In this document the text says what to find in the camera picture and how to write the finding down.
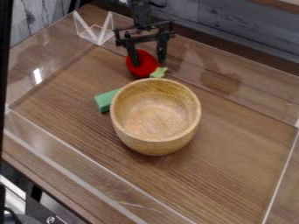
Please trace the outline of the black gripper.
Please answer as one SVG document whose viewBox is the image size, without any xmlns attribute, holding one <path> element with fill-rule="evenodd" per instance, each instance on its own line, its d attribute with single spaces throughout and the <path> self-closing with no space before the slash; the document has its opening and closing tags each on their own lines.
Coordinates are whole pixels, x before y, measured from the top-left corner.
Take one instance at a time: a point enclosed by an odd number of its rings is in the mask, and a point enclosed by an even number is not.
<svg viewBox="0 0 299 224">
<path fill-rule="evenodd" d="M 125 47 L 132 65 L 138 67 L 136 43 L 154 41 L 157 60 L 162 64 L 167 59 L 167 42 L 173 35 L 173 21 L 152 22 L 150 0 L 130 0 L 130 16 L 133 23 L 113 29 L 116 46 Z"/>
</svg>

